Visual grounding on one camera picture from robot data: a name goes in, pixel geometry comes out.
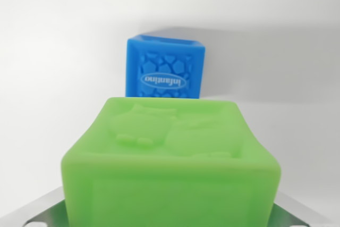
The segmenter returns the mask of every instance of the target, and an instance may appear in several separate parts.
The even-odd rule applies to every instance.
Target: infantino logo
[[[140,80],[145,85],[158,89],[180,89],[186,85],[182,77],[168,73],[145,74]]]

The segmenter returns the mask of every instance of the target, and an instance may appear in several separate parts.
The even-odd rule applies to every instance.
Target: white surface
[[[280,189],[340,222],[340,0],[0,0],[0,216],[61,185],[60,160],[124,95],[126,40],[207,47],[205,98],[238,102]]]

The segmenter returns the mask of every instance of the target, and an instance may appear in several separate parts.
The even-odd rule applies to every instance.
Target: block side face
[[[130,39],[126,95],[199,98],[204,55],[205,48],[196,41],[149,36]]]
[[[88,227],[164,223],[168,227],[264,227],[274,200],[265,191],[270,186],[268,179],[262,180],[261,188],[255,175],[219,180],[101,175],[90,182],[79,179],[80,187],[70,191],[66,206],[75,208],[71,222],[91,216],[86,217]],[[84,200],[79,203],[84,195],[90,207],[83,205]]]

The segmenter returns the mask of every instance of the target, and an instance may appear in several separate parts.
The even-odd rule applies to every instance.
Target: hole
[[[48,227],[47,223],[44,222],[30,222],[24,227]]]

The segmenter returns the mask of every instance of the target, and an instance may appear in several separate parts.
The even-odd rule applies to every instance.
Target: textured stone pattern
[[[186,80],[186,86],[180,89],[158,89],[138,82],[139,97],[187,98],[190,95],[190,78],[193,68],[192,55],[170,55],[156,52],[143,52],[139,55],[139,79],[148,73],[175,74]]]

